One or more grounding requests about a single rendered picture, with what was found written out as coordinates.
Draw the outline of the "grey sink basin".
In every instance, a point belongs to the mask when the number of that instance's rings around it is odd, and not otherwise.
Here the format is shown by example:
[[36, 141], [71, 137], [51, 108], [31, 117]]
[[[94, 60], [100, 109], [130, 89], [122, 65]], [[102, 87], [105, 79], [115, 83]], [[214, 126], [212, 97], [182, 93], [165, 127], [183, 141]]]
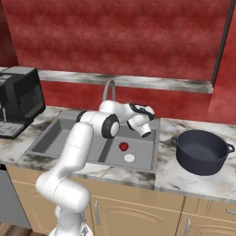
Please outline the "grey sink basin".
[[[77, 115], [78, 111], [61, 111], [29, 146], [26, 154], [58, 159]], [[151, 134], [148, 137], [141, 137], [138, 132], [131, 131], [127, 124], [120, 126], [120, 131], [114, 139], [94, 136], [88, 163], [154, 172], [160, 119], [151, 121], [149, 125]], [[128, 144], [129, 148], [126, 151], [119, 149], [121, 142]]]

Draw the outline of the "beige cupboard door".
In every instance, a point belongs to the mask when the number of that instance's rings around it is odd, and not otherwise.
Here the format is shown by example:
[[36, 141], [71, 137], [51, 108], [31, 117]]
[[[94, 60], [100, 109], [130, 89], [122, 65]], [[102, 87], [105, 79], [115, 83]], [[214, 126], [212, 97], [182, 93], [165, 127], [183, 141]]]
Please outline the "beige cupboard door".
[[13, 166], [8, 166], [7, 170], [32, 229], [48, 235], [56, 226], [55, 204], [43, 198], [35, 189], [41, 171]]
[[[117, 183], [82, 183], [91, 192], [88, 212], [95, 236], [176, 236], [183, 196]], [[95, 218], [96, 200], [100, 225]]]
[[186, 220], [191, 220], [188, 236], [236, 236], [236, 223], [183, 213], [176, 236], [183, 236]]

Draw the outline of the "beige drawer front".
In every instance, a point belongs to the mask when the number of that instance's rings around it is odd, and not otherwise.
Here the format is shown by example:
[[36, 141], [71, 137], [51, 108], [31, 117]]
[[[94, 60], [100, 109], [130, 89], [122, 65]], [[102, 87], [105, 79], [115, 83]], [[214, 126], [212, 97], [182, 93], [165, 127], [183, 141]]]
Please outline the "beige drawer front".
[[236, 223], [236, 216], [227, 213], [226, 208], [236, 212], [236, 204], [187, 196], [185, 198], [183, 212], [194, 216], [215, 218]]

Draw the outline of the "grey curved tap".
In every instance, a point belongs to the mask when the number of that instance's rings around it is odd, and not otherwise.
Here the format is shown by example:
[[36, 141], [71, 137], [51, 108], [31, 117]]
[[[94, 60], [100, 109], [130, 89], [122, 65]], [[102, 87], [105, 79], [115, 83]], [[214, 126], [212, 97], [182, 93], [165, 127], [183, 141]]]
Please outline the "grey curved tap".
[[102, 100], [107, 100], [109, 89], [112, 89], [112, 100], [116, 101], [116, 86], [114, 80], [111, 78], [105, 84]]

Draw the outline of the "dark grey window frame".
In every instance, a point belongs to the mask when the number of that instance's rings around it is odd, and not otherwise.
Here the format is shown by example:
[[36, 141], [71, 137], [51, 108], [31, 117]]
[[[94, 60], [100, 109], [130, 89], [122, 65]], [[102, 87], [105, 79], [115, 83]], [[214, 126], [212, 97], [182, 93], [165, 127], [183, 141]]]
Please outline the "dark grey window frame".
[[230, 6], [229, 6], [228, 14], [226, 17], [225, 25], [223, 28], [223, 32], [222, 32], [222, 36], [221, 36], [221, 40], [220, 40], [220, 45], [218, 48], [218, 55], [217, 55], [216, 63], [214, 65], [214, 70], [213, 70], [213, 74], [212, 74], [211, 81], [210, 81], [212, 88], [214, 88], [216, 85], [220, 62], [221, 62], [221, 58], [222, 58], [223, 51], [225, 48], [226, 40], [227, 40], [227, 37], [229, 34], [230, 23], [232, 20], [232, 15], [233, 15], [233, 11], [234, 11], [235, 6], [236, 6], [236, 0], [230, 0]]

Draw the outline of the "dark grey cooking pot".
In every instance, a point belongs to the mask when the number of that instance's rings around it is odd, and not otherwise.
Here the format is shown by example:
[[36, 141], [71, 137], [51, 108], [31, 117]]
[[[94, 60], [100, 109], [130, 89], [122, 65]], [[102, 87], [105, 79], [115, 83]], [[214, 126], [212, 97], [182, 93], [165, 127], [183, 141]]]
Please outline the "dark grey cooking pot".
[[218, 173], [235, 146], [204, 130], [187, 130], [171, 141], [176, 146], [176, 159], [186, 170], [200, 176]]

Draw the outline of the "grey dishwasher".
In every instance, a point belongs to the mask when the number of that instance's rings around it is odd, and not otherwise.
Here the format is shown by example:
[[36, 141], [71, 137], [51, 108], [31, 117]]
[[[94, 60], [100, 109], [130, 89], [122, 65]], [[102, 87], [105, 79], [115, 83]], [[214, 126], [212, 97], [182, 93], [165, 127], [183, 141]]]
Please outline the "grey dishwasher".
[[0, 222], [30, 229], [30, 223], [4, 164], [0, 164]]

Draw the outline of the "black coffee machine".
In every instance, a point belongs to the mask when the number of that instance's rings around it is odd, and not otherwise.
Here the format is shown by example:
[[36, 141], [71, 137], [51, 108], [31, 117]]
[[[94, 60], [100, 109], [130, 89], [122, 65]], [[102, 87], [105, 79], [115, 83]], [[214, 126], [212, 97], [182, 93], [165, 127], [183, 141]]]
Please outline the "black coffee machine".
[[0, 71], [0, 138], [15, 139], [45, 110], [38, 69]]

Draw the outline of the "marble wall ledge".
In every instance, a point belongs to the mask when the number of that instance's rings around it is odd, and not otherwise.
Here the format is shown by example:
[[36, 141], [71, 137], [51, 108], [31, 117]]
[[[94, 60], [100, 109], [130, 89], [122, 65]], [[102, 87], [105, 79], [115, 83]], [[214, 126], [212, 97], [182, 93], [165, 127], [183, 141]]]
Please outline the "marble wall ledge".
[[214, 90], [209, 81], [197, 81], [191, 79], [111, 76], [105, 74], [88, 74], [52, 70], [40, 70], [39, 76], [41, 80], [53, 82], [71, 82], [104, 85], [106, 81], [111, 78], [114, 80], [115, 85], [118, 87], [178, 90], [209, 94], [211, 94]]

